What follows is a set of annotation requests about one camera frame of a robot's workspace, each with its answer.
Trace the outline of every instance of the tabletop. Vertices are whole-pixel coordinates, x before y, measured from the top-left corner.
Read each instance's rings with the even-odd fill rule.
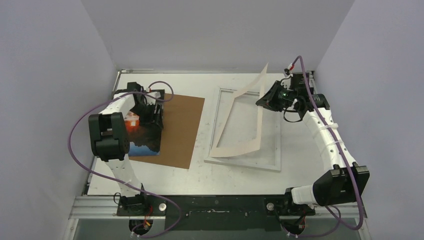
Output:
[[[240,166],[218,165],[204,162],[209,149],[210,114],[214,114],[214,93],[218,87],[239,89],[250,83],[259,73],[123,73],[117,89],[125,89],[128,82],[148,86],[165,81],[175,94],[204,98],[204,106],[196,136],[189,169],[169,167],[131,160],[135,175],[144,188],[160,195],[271,195],[283,194],[286,188],[310,185],[325,171],[323,161],[312,135],[304,123],[289,123],[281,118],[281,171],[251,169]],[[282,73],[268,73],[265,89]],[[158,87],[169,89],[165,85]],[[296,113],[287,118],[296,119]],[[99,158],[94,170],[112,176],[109,167]],[[120,189],[116,182],[92,176],[88,195],[113,195]]]

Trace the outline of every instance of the gray floor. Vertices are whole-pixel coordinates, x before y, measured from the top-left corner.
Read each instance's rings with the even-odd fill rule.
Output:
[[[355,225],[354,219],[346,219],[352,225]],[[149,234],[154,234],[164,229],[164,220],[155,220],[154,228]],[[304,234],[320,234],[334,227],[334,219],[306,219],[306,230]],[[75,232],[74,240],[134,240],[130,238],[127,219],[80,219]],[[282,240],[286,239],[286,234],[282,231],[265,232],[262,229],[250,229],[246,231],[170,231],[162,236],[155,237],[156,240]],[[360,240],[359,233],[352,231],[343,225],[326,237],[303,238],[314,240]]]

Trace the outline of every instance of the brown backing board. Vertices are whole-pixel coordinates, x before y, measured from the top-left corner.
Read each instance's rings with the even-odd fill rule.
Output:
[[[174,95],[163,106],[160,155],[130,156],[130,160],[189,169],[202,116],[204,98]]]

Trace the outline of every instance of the white picture frame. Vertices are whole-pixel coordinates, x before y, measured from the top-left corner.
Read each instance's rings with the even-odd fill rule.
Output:
[[[281,171],[281,116],[280,114],[275,114],[275,159],[274,164],[263,164],[263,163],[254,163],[254,162],[246,162],[242,159],[227,159],[225,157],[211,157],[209,155],[213,141],[214,141],[214,133],[215,133],[215,126],[218,116],[218,110],[220,108],[220,99],[223,92],[229,92],[233,93],[237,90],[231,89],[231,88],[224,88],[224,87],[218,87],[215,91],[214,98],[213,98],[213,104],[214,107],[212,108],[214,112],[211,114],[211,120],[210,120],[210,130],[209,134],[207,136],[207,147],[204,162],[205,163],[211,163],[211,164],[219,164],[219,165],[227,165],[227,166],[239,166],[239,167],[245,167],[245,168],[251,168],[251,169],[258,169],[258,170],[266,170],[266,171],[273,171],[273,172],[280,172]],[[246,94],[250,95],[256,95],[259,96],[259,92],[254,91],[248,91]]]

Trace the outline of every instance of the gray backdrop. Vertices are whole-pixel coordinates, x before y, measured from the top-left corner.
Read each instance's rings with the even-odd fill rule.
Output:
[[[315,69],[354,0],[82,0],[120,69]]]
[[[352,155],[369,167],[373,239],[423,239],[424,2],[356,0],[315,79]]]
[[[115,76],[80,1],[0,1],[0,239],[62,239],[88,176],[68,154],[68,132]],[[83,123],[73,146],[90,165]]]

